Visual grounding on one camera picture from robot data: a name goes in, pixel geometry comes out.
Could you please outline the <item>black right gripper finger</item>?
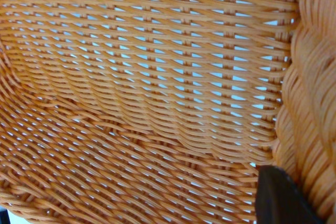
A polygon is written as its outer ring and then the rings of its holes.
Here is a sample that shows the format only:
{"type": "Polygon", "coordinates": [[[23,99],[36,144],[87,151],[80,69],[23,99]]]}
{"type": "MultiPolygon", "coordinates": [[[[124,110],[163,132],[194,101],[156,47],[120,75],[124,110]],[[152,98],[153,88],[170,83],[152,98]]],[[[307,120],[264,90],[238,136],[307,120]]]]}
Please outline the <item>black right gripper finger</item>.
{"type": "Polygon", "coordinates": [[[257,223],[323,223],[290,176],[271,165],[259,169],[255,212],[257,223]]]}

